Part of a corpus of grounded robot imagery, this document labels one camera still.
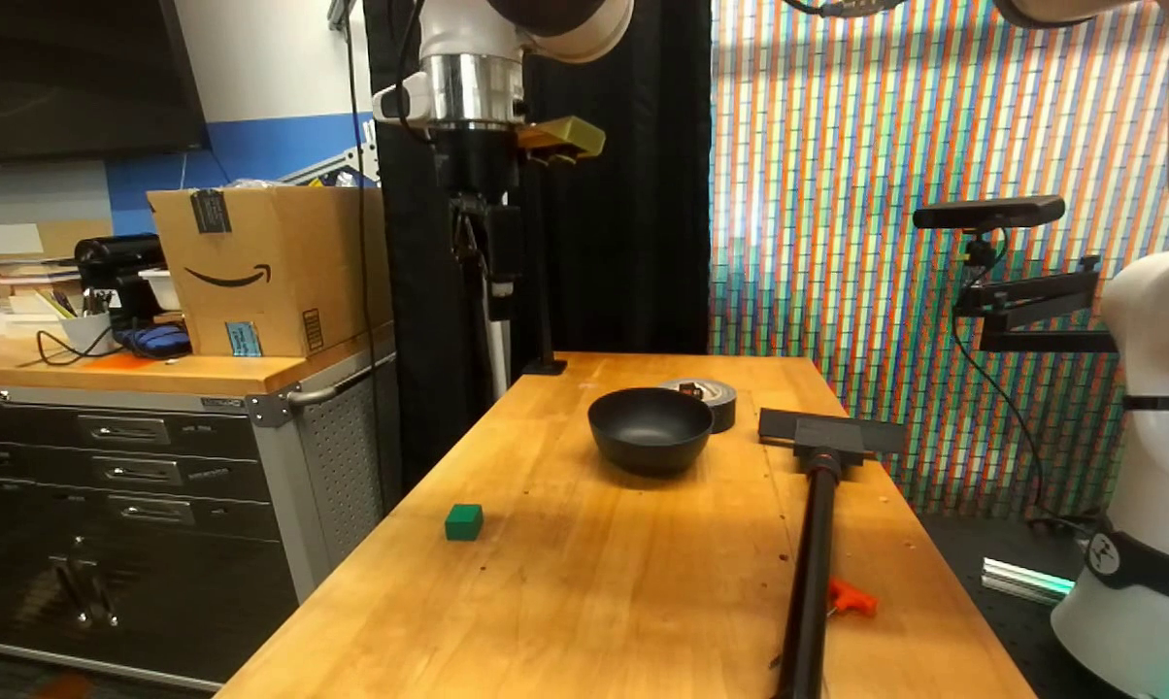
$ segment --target metal cabinet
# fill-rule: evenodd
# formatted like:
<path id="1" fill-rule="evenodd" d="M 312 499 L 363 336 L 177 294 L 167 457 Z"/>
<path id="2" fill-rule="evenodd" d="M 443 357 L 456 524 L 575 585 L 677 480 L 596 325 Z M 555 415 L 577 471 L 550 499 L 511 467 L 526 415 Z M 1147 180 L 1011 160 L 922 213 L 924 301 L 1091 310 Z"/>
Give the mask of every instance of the metal cabinet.
<path id="1" fill-rule="evenodd" d="M 0 389 L 0 651 L 219 686 L 379 521 L 390 376 L 308 404 Z"/>

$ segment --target wooden table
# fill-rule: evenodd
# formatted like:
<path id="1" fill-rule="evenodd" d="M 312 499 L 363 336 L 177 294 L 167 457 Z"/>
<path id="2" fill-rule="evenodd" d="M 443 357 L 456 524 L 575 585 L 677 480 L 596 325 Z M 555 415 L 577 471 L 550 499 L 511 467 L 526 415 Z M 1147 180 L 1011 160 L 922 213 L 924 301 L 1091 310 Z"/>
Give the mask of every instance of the wooden table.
<path id="1" fill-rule="evenodd" d="M 606 467 L 587 404 L 682 376 L 734 383 L 738 423 L 677 480 Z M 772 694 L 804 477 L 763 409 L 843 413 L 785 357 L 521 376 L 223 694 Z M 475 542 L 443 537 L 458 499 L 484 508 Z M 882 611 L 833 618 L 827 694 L 1032 694 L 879 462 L 839 488 L 834 574 Z"/>

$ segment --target green cube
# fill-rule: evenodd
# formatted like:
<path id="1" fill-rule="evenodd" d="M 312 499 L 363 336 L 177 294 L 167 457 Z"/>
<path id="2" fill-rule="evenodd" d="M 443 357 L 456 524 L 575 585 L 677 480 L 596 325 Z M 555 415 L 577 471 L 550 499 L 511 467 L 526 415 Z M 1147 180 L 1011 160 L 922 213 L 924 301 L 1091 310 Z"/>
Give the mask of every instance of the green cube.
<path id="1" fill-rule="evenodd" d="M 456 505 L 443 521 L 448 538 L 476 538 L 480 528 L 480 505 Z"/>

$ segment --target cardboard box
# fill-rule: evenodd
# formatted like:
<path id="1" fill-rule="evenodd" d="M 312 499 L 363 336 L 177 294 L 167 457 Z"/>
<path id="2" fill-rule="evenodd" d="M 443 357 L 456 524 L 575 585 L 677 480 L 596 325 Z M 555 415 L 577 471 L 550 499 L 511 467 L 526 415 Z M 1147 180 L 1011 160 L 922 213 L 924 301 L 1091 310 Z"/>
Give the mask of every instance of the cardboard box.
<path id="1" fill-rule="evenodd" d="M 150 189 L 193 352 L 312 357 L 391 325 L 379 189 Z"/>

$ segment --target black pan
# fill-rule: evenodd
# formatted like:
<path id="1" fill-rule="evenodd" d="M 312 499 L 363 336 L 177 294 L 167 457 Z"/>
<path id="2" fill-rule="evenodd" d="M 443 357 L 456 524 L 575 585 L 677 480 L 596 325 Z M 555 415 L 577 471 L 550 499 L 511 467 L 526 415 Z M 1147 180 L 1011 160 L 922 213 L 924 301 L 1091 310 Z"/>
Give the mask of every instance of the black pan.
<path id="1" fill-rule="evenodd" d="M 682 473 L 710 433 L 707 404 L 668 389 L 610 391 L 587 419 L 596 446 L 636 473 Z"/>

